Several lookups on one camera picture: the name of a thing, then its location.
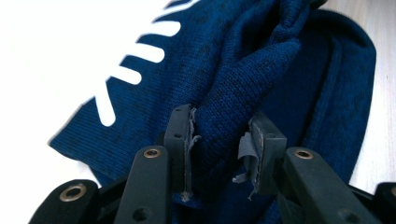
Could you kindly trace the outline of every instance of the white background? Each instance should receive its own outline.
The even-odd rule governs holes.
[[[97,83],[108,76],[103,66],[118,64],[168,1],[29,2],[0,0],[0,223],[27,223],[53,189],[71,179],[93,179],[84,164],[59,155],[47,143],[94,96]],[[378,46],[387,43],[377,41]],[[395,59],[394,53],[391,49],[387,55]],[[381,80],[376,78],[375,85]],[[387,75],[384,80],[388,85],[395,79]],[[369,191],[380,181],[396,181],[394,163],[389,164],[394,161],[389,156],[394,157],[395,90],[383,91],[375,86],[375,109],[352,179]]]

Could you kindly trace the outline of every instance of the knit texture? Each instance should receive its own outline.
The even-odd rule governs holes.
[[[169,8],[192,1],[176,1]],[[174,195],[174,223],[277,223],[272,196],[248,196],[239,138],[262,110],[288,146],[317,151],[344,181],[359,155],[370,110],[375,48],[339,14],[301,0],[202,0],[157,21],[179,21],[174,36],[143,35],[163,49],[152,63],[127,55],[120,66],[142,75],[139,85],[111,77],[107,90],[116,121],[102,125],[95,98],[50,141],[66,157],[90,165],[103,185],[127,175],[135,153],[153,145],[172,109],[192,104],[194,197]]]

